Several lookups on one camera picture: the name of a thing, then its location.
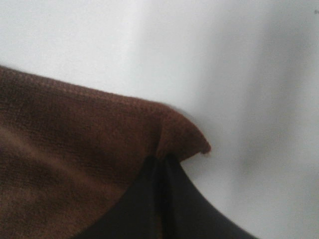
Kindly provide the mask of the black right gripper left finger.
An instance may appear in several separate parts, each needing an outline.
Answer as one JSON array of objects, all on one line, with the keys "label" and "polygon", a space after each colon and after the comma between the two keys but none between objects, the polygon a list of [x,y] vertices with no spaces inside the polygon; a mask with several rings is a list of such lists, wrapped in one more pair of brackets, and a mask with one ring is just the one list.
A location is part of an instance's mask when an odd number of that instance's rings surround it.
[{"label": "black right gripper left finger", "polygon": [[78,239],[157,239],[160,165],[152,156],[119,201]]}]

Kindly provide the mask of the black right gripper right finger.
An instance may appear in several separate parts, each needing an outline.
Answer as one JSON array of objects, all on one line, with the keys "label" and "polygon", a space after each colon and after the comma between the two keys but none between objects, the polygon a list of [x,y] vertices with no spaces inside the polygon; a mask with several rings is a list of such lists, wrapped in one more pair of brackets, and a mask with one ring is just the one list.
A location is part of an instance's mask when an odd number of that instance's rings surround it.
[{"label": "black right gripper right finger", "polygon": [[199,192],[172,154],[163,161],[165,239],[254,239]]}]

